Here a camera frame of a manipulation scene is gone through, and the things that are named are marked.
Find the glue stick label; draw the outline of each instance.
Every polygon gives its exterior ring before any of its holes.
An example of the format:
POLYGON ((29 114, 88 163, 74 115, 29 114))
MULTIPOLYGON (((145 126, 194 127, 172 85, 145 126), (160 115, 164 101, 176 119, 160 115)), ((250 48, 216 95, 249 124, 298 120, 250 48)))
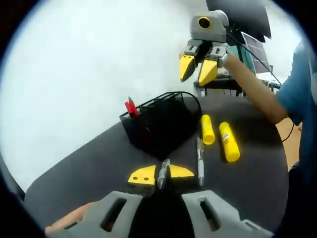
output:
POLYGON ((222 141, 223 141, 224 144, 229 142, 229 136, 230 136, 229 133, 225 133, 225 134, 222 135, 222 141))

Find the gray pen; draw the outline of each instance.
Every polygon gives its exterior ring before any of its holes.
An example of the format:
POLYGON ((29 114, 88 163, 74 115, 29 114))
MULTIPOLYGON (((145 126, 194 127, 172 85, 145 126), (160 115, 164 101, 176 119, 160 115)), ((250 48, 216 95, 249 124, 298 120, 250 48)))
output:
POLYGON ((203 160, 203 151, 204 151, 204 145, 201 138, 196 138, 196 147, 197 147, 197 166, 198 166, 198 181, 199 185, 204 185, 204 160, 203 160))
POLYGON ((170 164, 169 159, 164 160, 162 163, 162 166, 161 166, 159 174, 158 174, 158 180, 157 180, 157 186, 159 189, 162 189, 165 185, 167 167, 169 166, 169 164, 170 164))

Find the wooden floor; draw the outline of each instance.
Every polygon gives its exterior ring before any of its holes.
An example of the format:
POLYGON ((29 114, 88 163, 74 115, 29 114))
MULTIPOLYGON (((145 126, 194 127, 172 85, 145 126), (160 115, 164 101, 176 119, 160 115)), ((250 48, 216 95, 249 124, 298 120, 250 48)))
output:
MULTIPOLYGON (((276 125, 282 140, 288 136, 292 126, 293 126, 293 123, 290 118, 286 118, 276 125)), ((301 125, 299 127, 294 126, 293 132, 290 135, 290 137, 286 141, 283 142, 286 159, 287 159, 288 170, 290 170, 292 166, 299 159, 299 143, 301 140, 300 130, 301 130, 301 125)))

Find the yellow glue stick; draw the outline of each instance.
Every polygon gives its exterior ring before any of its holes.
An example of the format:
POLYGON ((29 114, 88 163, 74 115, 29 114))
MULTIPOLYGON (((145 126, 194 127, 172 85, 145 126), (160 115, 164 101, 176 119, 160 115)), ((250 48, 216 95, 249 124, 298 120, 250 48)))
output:
POLYGON ((203 115, 201 122, 203 129, 203 142, 206 145, 211 145, 214 143, 214 133, 211 126, 211 119, 208 115, 203 115))
POLYGON ((228 162, 237 161, 240 158, 240 151, 229 124, 226 122, 221 123, 219 130, 222 137, 226 160, 228 162))

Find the black mesh pen holder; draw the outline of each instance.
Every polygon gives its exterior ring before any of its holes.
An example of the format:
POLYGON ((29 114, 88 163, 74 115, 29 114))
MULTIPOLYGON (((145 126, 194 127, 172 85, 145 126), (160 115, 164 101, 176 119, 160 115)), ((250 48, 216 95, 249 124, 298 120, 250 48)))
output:
POLYGON ((131 144, 164 160, 198 127, 202 110, 187 92, 168 92, 137 107, 138 117, 122 114, 120 120, 131 144))

